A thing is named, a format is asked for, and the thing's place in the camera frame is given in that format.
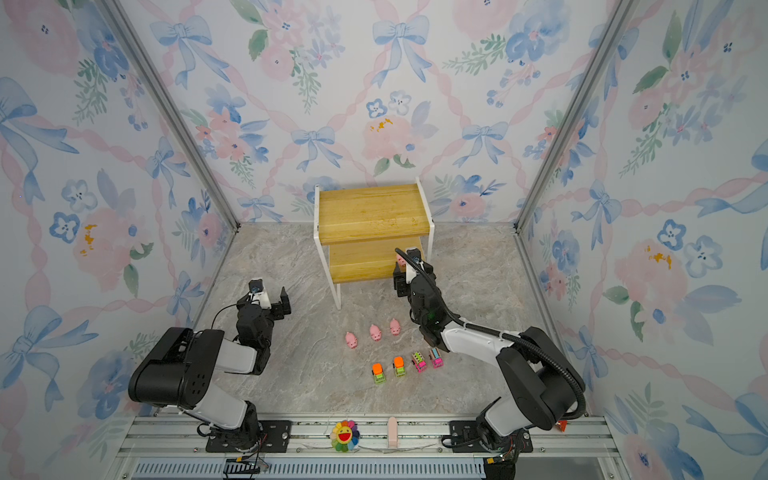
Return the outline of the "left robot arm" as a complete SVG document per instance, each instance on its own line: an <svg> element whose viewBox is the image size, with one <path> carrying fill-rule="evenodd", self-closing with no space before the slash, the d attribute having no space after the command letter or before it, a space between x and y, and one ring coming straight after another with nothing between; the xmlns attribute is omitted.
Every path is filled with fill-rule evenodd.
<svg viewBox="0 0 768 480"><path fill-rule="evenodd" d="M168 329L133 372L132 401L162 408L172 406L208 427L212 446L253 452L267 438L251 401L238 399L213 383L218 371L260 375L271 356L275 322L291 313L285 290L271 303L264 291L252 289L235 303L237 335L220 329Z"/></svg>

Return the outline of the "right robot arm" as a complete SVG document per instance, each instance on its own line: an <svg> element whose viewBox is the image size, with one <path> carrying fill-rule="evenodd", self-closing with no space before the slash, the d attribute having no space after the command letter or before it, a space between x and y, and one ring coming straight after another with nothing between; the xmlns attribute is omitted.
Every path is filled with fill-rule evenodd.
<svg viewBox="0 0 768 480"><path fill-rule="evenodd" d="M449 448L470 442L499 451L532 427L551 430L586 413L583 379L543 330L498 331L460 317L447 307L428 267L397 266L393 284L397 295L408 300L411 321L429 346L494 366L506 384L507 394L476 417L475 433Z"/></svg>

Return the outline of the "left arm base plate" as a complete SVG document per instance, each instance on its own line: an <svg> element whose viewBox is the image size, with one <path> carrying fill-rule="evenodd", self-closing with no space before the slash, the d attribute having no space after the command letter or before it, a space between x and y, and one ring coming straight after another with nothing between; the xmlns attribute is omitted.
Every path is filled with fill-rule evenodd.
<svg viewBox="0 0 768 480"><path fill-rule="evenodd" d="M216 427L208 434L207 453L286 453L293 423L290 420L260 420L235 430Z"/></svg>

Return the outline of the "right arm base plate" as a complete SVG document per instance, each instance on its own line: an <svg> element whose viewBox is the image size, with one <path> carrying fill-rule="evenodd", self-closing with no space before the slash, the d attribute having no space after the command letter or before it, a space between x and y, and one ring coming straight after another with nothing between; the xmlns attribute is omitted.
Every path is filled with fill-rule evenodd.
<svg viewBox="0 0 768 480"><path fill-rule="evenodd" d="M476 420L451 420L449 434L441 439L445 448L454 453L531 453L533 445L528 430L519 429L507 436L500 436L490 427Z"/></svg>

